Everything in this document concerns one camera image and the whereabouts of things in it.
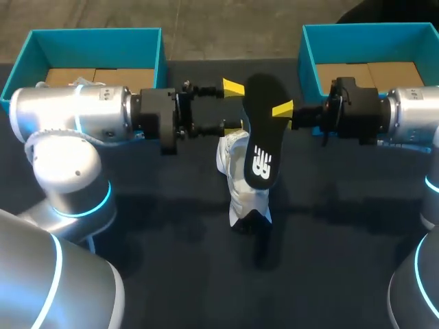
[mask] box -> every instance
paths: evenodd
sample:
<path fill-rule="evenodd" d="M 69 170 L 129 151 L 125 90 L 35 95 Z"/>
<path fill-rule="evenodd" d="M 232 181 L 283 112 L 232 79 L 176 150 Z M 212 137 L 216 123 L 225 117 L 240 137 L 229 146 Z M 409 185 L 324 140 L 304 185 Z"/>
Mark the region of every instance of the box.
<path fill-rule="evenodd" d="M 437 86 L 439 35 L 430 23 L 304 25 L 298 74 L 307 103 L 323 102 L 337 77 L 374 86 L 380 97 L 394 87 Z"/>
<path fill-rule="evenodd" d="M 97 81 L 97 72 L 98 78 L 125 84 L 134 89 L 132 92 L 165 88 L 167 63 L 161 29 L 32 30 L 0 103 L 9 112 L 10 98 L 19 88 L 33 87 L 40 81 L 64 86 L 79 77 Z"/>

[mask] cable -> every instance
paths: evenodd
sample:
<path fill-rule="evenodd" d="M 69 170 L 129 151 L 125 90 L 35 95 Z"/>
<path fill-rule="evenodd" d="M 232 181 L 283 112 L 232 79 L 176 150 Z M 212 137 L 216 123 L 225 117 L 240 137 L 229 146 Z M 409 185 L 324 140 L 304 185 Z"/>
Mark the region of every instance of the cable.
<path fill-rule="evenodd" d="M 87 244 L 88 244 L 88 250 L 90 250 L 90 252 L 92 254 L 96 254 L 96 248 L 95 248 L 95 242 L 93 240 L 93 236 L 89 235 L 87 238 Z"/>

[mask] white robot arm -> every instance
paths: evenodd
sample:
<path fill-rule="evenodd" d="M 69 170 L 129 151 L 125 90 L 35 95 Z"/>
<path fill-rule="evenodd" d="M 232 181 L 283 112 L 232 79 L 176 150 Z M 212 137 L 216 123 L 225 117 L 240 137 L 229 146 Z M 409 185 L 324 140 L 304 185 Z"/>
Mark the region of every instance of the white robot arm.
<path fill-rule="evenodd" d="M 10 124 L 47 197 L 20 217 L 74 243 L 105 230 L 116 206 L 95 147 L 158 139 L 162 154 L 175 154 L 177 138 L 223 136 L 235 127 L 225 121 L 195 126 L 190 104 L 196 95 L 223 96 L 189 82 L 181 93 L 145 89 L 140 95 L 123 86 L 18 89 Z"/>
<path fill-rule="evenodd" d="M 376 88 L 360 88 L 339 77 L 322 106 L 295 109 L 293 128 L 319 126 L 328 137 L 357 138 L 431 148 L 420 219 L 430 233 L 394 272 L 388 312 L 395 329 L 439 328 L 439 86 L 395 88 L 380 99 Z"/>
<path fill-rule="evenodd" d="M 125 292 L 110 263 L 2 210 L 0 241 L 2 328 L 120 328 Z"/>

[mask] white sneaker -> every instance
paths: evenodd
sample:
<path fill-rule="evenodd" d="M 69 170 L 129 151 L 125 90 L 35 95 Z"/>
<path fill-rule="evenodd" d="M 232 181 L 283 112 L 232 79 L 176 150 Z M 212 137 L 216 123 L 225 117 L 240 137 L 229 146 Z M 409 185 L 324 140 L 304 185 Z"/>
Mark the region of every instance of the white sneaker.
<path fill-rule="evenodd" d="M 227 177 L 228 190 L 232 201 L 229 208 L 230 226 L 243 219 L 254 209 L 271 223 L 268 208 L 269 190 L 258 191 L 251 188 L 244 179 L 244 160 L 246 159 L 249 135 L 238 130 L 219 139 L 217 148 L 217 169 Z"/>

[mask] cardboard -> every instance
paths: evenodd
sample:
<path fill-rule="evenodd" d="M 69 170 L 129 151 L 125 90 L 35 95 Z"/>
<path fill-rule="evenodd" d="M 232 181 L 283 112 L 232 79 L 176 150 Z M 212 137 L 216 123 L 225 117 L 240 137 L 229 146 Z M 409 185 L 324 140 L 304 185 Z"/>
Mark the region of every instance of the cardboard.
<path fill-rule="evenodd" d="M 113 86 L 127 86 L 131 93 L 139 94 L 141 89 L 153 88 L 154 69 L 97 69 L 93 81 Z"/>
<path fill-rule="evenodd" d="M 373 82 L 380 93 L 392 88 L 423 87 L 423 81 L 413 62 L 369 63 Z"/>
<path fill-rule="evenodd" d="M 45 81 L 50 87 L 67 87 L 79 77 L 93 81 L 95 72 L 95 69 L 49 69 Z"/>
<path fill-rule="evenodd" d="M 323 93 L 329 94 L 332 80 L 354 77 L 357 86 L 376 88 L 386 93 L 392 88 L 422 87 L 422 78 L 413 62 L 380 62 L 367 64 L 317 64 Z"/>
<path fill-rule="evenodd" d="M 354 77 L 358 87 L 375 87 L 367 64 L 317 64 L 316 67 L 325 94 L 329 94 L 332 80 L 338 77 Z"/>

